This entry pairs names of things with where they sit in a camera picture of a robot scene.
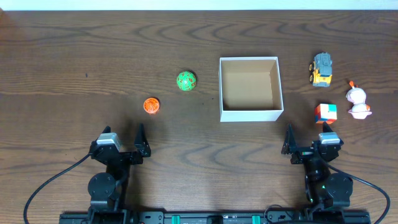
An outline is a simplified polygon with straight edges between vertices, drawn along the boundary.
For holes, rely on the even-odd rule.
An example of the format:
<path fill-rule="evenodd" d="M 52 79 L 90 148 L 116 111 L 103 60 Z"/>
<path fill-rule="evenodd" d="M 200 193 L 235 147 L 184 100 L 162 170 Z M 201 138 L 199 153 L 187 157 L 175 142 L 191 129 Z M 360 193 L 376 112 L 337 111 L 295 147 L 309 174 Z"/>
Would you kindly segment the green numbered ball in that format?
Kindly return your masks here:
<path fill-rule="evenodd" d="M 194 73 L 184 71 L 177 76 L 177 86 L 182 91 L 191 91 L 197 85 L 197 78 Z"/>

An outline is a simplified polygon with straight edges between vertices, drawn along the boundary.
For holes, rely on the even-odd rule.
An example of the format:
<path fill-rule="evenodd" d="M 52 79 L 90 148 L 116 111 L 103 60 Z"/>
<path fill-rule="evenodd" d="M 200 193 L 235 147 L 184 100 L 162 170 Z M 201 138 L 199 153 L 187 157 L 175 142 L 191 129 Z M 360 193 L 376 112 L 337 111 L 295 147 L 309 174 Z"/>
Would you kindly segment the orange numbered ball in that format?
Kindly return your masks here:
<path fill-rule="evenodd" d="M 143 108 L 148 114 L 156 114 L 160 110 L 160 102 L 157 98 L 147 98 L 144 101 Z"/>

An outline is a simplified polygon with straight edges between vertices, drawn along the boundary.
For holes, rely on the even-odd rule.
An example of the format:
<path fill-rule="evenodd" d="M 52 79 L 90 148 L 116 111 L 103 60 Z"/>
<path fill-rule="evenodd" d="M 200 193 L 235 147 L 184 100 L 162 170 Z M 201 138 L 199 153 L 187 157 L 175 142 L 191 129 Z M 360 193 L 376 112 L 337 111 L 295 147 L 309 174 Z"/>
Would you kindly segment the yellow grey toy truck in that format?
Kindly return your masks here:
<path fill-rule="evenodd" d="M 332 64 L 331 55 L 327 52 L 322 52 L 314 56 L 313 62 L 309 65 L 310 71 L 309 81 L 313 86 L 329 87 L 332 79 Z"/>

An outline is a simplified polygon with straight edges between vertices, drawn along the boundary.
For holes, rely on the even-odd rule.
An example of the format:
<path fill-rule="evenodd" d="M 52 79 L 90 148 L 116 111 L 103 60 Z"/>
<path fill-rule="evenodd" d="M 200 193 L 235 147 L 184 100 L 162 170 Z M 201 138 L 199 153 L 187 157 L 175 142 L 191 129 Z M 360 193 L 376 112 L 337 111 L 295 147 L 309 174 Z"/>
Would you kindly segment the colourful puzzle cube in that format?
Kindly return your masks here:
<path fill-rule="evenodd" d="M 337 108 L 333 104 L 321 103 L 315 108 L 315 123 L 332 124 L 337 120 Z"/>

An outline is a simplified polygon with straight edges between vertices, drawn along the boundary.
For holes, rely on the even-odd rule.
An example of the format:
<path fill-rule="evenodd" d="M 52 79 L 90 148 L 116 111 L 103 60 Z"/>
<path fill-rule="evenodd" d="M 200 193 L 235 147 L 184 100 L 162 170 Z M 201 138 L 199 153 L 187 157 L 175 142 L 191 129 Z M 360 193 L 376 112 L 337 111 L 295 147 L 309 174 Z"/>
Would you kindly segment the pink white toy figure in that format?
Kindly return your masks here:
<path fill-rule="evenodd" d="M 346 94 L 346 99 L 352 103 L 352 108 L 348 110 L 348 113 L 354 119 L 366 119 L 367 116 L 371 115 L 370 106 L 366 104 L 366 93 L 359 86 L 355 85 L 353 81 L 349 82 L 351 89 Z"/>

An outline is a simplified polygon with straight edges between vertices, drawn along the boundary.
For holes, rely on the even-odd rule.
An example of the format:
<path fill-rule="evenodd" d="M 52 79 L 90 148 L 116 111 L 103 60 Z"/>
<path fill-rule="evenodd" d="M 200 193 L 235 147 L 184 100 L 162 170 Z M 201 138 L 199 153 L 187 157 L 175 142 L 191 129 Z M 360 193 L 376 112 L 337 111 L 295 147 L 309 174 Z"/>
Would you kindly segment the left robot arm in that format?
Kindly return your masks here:
<path fill-rule="evenodd" d="M 91 143 L 89 155 L 106 166 L 106 171 L 94 175 L 88 184 L 93 210 L 119 210 L 124 204 L 131 166 L 142 164 L 143 158 L 151 156 L 143 124 L 139 125 L 134 140 L 136 150 L 121 152 L 121 146 L 118 135 L 109 126 Z"/>

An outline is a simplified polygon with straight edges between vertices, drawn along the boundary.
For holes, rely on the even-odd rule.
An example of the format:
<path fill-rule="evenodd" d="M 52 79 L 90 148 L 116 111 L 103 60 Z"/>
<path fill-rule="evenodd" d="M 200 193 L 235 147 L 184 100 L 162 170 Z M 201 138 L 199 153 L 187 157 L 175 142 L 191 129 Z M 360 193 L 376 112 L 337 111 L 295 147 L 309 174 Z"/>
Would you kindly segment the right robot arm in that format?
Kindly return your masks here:
<path fill-rule="evenodd" d="M 328 163 L 336 159 L 343 140 L 323 123 L 323 132 L 311 146 L 299 147 L 291 125 L 288 125 L 281 153 L 291 156 L 291 164 L 302 164 L 305 170 L 305 193 L 311 212 L 349 207 L 353 180 L 337 172 L 331 173 Z"/>

